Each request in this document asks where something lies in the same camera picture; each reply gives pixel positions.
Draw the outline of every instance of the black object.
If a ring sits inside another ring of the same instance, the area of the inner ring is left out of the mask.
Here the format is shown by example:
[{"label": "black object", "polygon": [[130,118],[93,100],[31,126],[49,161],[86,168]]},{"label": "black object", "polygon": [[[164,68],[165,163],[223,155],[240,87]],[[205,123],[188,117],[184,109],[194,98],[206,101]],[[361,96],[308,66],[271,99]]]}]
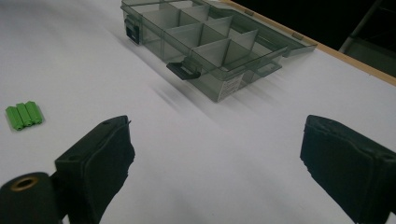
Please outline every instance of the black object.
[{"label": "black object", "polygon": [[56,161],[57,171],[31,173],[0,189],[0,223],[99,223],[134,160],[128,117],[108,119]]},{"label": "black object", "polygon": [[385,223],[396,212],[396,153],[347,126],[308,116],[301,159],[356,223]]},{"label": "black object", "polygon": [[196,79],[201,76],[200,72],[188,72],[187,69],[183,68],[183,63],[169,63],[166,67],[182,80]]},{"label": "black object", "polygon": [[396,1],[383,0],[358,37],[396,53]]},{"label": "black object", "polygon": [[125,31],[126,35],[129,36],[136,44],[140,44],[140,31],[139,27],[136,25],[133,25],[131,21],[128,19],[124,21],[125,22]]}]

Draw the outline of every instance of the metal ring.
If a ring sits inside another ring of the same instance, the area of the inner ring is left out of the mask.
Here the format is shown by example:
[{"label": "metal ring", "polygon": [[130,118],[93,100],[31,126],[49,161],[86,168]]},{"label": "metal ring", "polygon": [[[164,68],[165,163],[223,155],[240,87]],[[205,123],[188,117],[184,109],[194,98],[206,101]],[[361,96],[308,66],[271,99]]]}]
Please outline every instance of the metal ring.
[{"label": "metal ring", "polygon": [[12,185],[11,185],[11,190],[12,191],[23,191],[26,189],[31,188],[32,186],[34,186],[36,183],[38,182],[38,178],[36,176],[26,176],[24,178],[21,178],[17,181],[15,181]]}]

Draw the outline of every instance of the clear plastic compartment box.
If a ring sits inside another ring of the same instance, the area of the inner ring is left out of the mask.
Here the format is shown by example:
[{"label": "clear plastic compartment box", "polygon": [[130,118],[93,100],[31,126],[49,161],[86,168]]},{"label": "clear plastic compartment box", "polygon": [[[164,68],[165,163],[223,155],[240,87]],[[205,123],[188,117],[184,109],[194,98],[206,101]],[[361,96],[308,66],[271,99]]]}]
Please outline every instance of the clear plastic compartment box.
[{"label": "clear plastic compartment box", "polygon": [[316,47],[219,2],[123,0],[121,9],[126,34],[214,102]]}]

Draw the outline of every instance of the black fabric cover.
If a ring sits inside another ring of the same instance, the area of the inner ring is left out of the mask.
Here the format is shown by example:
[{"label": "black fabric cover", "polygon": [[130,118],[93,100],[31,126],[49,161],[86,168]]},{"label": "black fabric cover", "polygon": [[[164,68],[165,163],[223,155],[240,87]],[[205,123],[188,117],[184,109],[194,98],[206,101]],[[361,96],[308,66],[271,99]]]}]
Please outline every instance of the black fabric cover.
[{"label": "black fabric cover", "polygon": [[127,116],[97,125],[55,161],[71,223],[99,223],[134,160]]},{"label": "black fabric cover", "polygon": [[301,159],[356,223],[385,223],[395,203],[396,153],[347,126],[308,116]]}]

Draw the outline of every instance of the white table surface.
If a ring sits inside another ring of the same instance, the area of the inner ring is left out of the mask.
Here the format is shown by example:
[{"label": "white table surface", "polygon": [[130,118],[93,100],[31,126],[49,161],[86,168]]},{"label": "white table surface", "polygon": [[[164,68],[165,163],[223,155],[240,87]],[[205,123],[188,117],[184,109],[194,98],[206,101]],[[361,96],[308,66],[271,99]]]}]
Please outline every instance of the white table surface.
[{"label": "white table surface", "polygon": [[[396,88],[320,50],[281,63],[215,104],[129,40],[119,0],[2,0],[0,183],[127,115],[136,157],[101,223],[352,223],[299,158],[305,119],[395,150]],[[45,121],[13,131],[27,101]]]}]

